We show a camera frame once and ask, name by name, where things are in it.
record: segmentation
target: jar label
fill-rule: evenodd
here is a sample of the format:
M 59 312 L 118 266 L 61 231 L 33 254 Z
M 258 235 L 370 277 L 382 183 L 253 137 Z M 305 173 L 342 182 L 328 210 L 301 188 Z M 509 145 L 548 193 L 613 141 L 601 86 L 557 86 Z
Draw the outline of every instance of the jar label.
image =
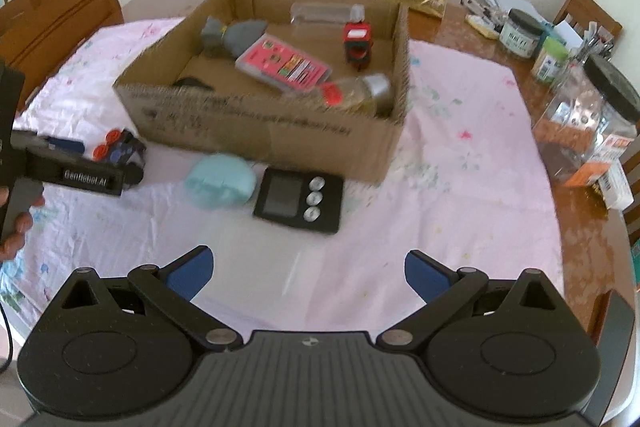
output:
M 500 42 L 518 57 L 531 58 L 540 39 L 532 39 L 507 22 L 500 34 Z
M 555 60 L 555 58 L 547 55 L 540 64 L 540 69 L 536 73 L 536 78 L 541 82 L 553 82 L 560 72 L 562 64 Z
M 566 182 L 565 187 L 587 187 L 593 185 L 598 179 L 609 170 L 608 163 L 585 163 Z
M 625 138 L 624 136 L 610 134 L 603 143 L 596 147 L 589 161 L 613 163 L 623 155 L 631 142 L 633 142 L 633 140 Z

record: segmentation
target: wooden table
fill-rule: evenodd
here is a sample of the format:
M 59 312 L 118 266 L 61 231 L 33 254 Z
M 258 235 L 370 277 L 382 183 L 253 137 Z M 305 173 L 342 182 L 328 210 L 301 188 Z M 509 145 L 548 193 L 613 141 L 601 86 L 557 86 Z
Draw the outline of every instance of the wooden table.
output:
M 132 0 L 123 8 L 123 14 L 128 21 L 184 16 L 202 1 Z M 411 38 L 486 58 L 510 68 L 532 121 L 536 121 L 548 100 L 548 90 L 530 76 L 532 61 L 508 55 L 500 44 L 483 38 L 467 25 L 464 15 L 464 9 L 455 4 L 447 7 L 442 21 L 412 12 L 409 20 Z M 564 296 L 585 330 L 591 331 L 596 299 L 609 289 L 615 288 L 632 307 L 635 306 L 626 226 L 622 215 L 607 212 L 590 189 L 555 187 L 552 191 L 562 238 Z M 635 363 L 634 336 L 607 419 L 619 413 L 628 401 Z

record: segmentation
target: floral tablecloth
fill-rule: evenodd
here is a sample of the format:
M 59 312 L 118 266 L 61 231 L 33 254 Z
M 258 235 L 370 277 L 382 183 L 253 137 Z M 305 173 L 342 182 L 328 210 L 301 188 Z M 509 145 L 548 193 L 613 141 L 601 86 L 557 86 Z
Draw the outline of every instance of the floral tablecloth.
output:
M 82 139 L 91 150 L 108 130 L 131 126 L 113 81 L 177 22 L 98 31 L 16 127 Z M 119 277 L 162 266 L 211 231 L 221 275 L 194 302 L 245 336 L 254 328 L 377 334 L 422 305 L 402 267 L 414 248 L 496 279 L 536 266 L 562 292 L 554 202 L 511 71 L 425 42 L 412 41 L 411 54 L 411 110 L 391 169 L 380 187 L 346 184 L 337 235 L 253 225 L 250 208 L 198 210 L 182 181 L 202 155 L 152 144 L 143 184 L 121 198 L 46 187 L 26 247 L 2 265 L 0 298 L 32 327 L 76 267 Z M 282 241 L 292 255 L 278 254 Z M 242 257 L 243 244 L 259 245 L 261 257 Z

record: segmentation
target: black jar lid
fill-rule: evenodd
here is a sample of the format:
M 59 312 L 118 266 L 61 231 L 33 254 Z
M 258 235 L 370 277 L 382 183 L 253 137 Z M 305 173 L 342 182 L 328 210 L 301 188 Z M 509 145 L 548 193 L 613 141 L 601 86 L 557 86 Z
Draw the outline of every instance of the black jar lid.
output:
M 589 55 L 584 72 L 622 118 L 631 123 L 640 120 L 640 96 L 617 67 L 600 55 Z
M 536 36 L 540 36 L 545 32 L 542 24 L 540 24 L 528 13 L 523 12 L 522 10 L 518 10 L 517 8 L 513 8 L 510 10 L 509 19 L 515 22 L 518 26 L 522 26 L 529 33 L 532 33 Z

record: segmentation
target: red object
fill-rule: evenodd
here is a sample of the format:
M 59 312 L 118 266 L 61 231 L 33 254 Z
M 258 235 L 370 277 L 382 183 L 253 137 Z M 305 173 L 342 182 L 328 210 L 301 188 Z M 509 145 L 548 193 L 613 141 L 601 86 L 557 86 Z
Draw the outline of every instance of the red object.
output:
M 122 131 L 120 131 L 119 129 L 113 129 L 107 133 L 107 137 L 104 139 L 104 141 L 107 143 L 107 145 L 113 145 L 120 139 L 120 136 L 122 136 Z
M 344 25 L 342 35 L 346 60 L 358 71 L 368 67 L 371 62 L 371 25 L 367 22 L 349 22 Z
M 102 161 L 104 160 L 104 158 L 107 156 L 107 154 L 109 153 L 109 146 L 106 143 L 102 143 L 100 145 L 98 145 L 98 147 L 96 147 L 94 149 L 94 161 Z
M 338 105 L 344 99 L 342 91 L 332 82 L 320 84 L 320 89 L 322 90 L 322 96 L 324 96 L 326 105 L 330 107 Z

